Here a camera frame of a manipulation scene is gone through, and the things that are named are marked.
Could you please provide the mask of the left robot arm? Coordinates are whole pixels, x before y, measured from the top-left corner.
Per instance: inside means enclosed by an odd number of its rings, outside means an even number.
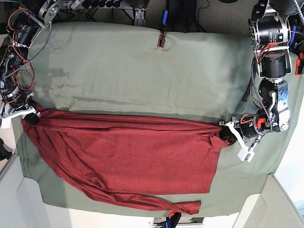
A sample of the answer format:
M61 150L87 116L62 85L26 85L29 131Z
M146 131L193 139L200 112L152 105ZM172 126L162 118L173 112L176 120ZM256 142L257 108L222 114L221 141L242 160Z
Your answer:
M253 103L258 111L220 122L223 127L220 138L237 141L241 146L239 154L245 160L254 154L254 148L267 133L284 132L289 127L285 76L292 72L289 52L292 30L288 18L299 15L303 20L303 5L302 0L260 0L248 20L254 55L242 101L255 93Z

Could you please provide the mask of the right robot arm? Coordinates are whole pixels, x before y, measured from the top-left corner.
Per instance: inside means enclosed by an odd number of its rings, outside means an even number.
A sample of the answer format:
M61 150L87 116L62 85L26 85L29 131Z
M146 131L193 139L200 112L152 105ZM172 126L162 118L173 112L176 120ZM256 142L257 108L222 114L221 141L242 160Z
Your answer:
M35 74L29 58L34 40L46 28L63 5L61 0L16 0L17 9L8 18L7 37L0 47L0 127L21 116L38 121L40 112L32 100Z

